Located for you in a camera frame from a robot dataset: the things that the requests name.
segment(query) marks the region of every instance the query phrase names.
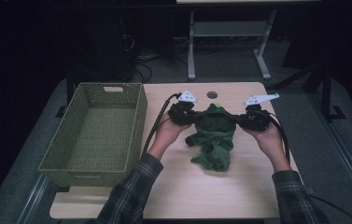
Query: wooden table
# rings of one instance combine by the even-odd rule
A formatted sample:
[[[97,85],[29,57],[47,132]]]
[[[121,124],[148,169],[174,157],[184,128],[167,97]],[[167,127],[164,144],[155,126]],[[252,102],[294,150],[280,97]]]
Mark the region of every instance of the wooden table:
[[[143,142],[164,101],[173,93],[191,91],[198,98],[194,110],[203,111],[210,103],[219,103],[232,114],[245,113],[243,102],[251,94],[266,94],[262,84],[257,82],[145,84],[144,87],[148,109]],[[218,98],[209,99],[206,96],[209,91],[215,91]],[[274,113],[270,102],[261,106]],[[272,165],[249,134],[236,129],[230,169],[221,173],[204,170],[190,162],[200,151],[200,147],[185,144],[184,139],[193,133],[196,130],[192,126],[164,153],[164,169],[152,188],[144,218],[279,217]],[[291,165],[297,170],[293,160]],[[53,218],[96,218],[110,191],[110,188],[71,187],[69,192],[58,192],[50,215]]]

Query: dark background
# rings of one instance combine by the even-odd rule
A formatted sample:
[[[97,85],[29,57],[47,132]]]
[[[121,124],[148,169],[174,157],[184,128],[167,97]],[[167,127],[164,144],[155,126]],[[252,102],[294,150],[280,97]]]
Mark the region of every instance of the dark background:
[[[135,12],[130,26],[123,30],[124,26],[120,29],[118,26],[119,15],[81,16],[80,11],[59,9],[58,5],[75,6],[76,3],[0,1],[0,186],[51,93],[70,71],[76,74],[77,81],[127,81],[133,75],[130,69],[133,70],[134,56],[138,52],[124,54],[122,45],[127,43],[118,38],[122,32],[135,36],[137,44],[156,48],[169,57],[173,37],[188,33],[185,23],[189,13],[185,11]],[[200,15],[209,18],[207,15],[213,14],[203,12]],[[86,29],[80,29],[83,22],[88,24]],[[112,32],[107,32],[115,35],[106,39],[92,35],[92,30],[100,30],[103,22],[113,25]],[[75,30],[71,29],[70,36],[64,36],[64,27],[69,31],[72,25],[85,37],[74,39],[84,52],[88,51],[98,62],[103,58],[115,62],[103,68],[73,48],[67,38],[73,37]],[[105,49],[101,48],[100,41],[108,38],[112,45],[107,49],[113,50],[106,55],[108,51],[100,51]],[[352,4],[348,1],[336,1],[329,7],[282,8],[271,38],[292,40],[285,66],[303,69],[311,63],[321,63],[347,88],[352,98]]]

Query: basket handle hole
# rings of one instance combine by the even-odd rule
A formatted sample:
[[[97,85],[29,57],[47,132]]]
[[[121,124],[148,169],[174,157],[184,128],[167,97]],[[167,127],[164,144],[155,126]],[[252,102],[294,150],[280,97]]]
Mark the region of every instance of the basket handle hole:
[[[122,87],[104,87],[104,91],[106,92],[123,92]]]

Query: gray carpet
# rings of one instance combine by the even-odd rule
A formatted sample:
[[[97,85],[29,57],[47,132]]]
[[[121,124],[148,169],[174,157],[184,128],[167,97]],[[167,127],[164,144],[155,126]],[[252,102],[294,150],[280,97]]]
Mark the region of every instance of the gray carpet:
[[[226,43],[226,48],[212,54],[196,54],[195,82],[259,81],[272,85],[289,77],[297,70],[282,68],[288,43],[270,42],[264,58],[273,78],[264,81],[255,62],[252,50],[255,41]],[[145,63],[152,69],[152,83],[186,82],[186,53],[177,54],[179,60],[157,59]],[[145,75],[148,70],[139,67]],[[312,194],[334,203],[352,215],[352,179],[340,159],[326,124],[320,119],[311,99],[318,99],[319,92],[309,95],[303,92],[301,78],[278,92],[280,98],[273,101],[275,112],[282,121],[294,159],[299,167],[304,184]],[[342,136],[352,154],[352,103],[345,90],[333,82],[331,102],[341,107],[347,119],[335,120],[333,126]],[[25,143],[20,156],[9,171],[0,188],[0,223],[18,223],[21,212],[28,202],[31,189],[39,178],[37,167],[60,119],[55,118],[60,106],[65,105],[64,81],[52,94],[49,102]],[[49,182],[42,192],[42,199],[27,223],[82,223],[83,220],[55,220],[49,216],[49,209],[57,186]],[[317,205],[327,214],[331,223],[352,223],[352,220],[338,210],[318,201]],[[265,223],[278,223],[266,220]]]

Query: person's right hand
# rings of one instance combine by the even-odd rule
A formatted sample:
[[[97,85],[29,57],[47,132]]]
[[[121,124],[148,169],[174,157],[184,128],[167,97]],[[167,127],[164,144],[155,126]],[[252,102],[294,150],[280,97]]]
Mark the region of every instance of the person's right hand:
[[[264,132],[243,130],[257,140],[260,150],[269,158],[275,172],[291,169],[284,153],[281,134],[272,122]]]

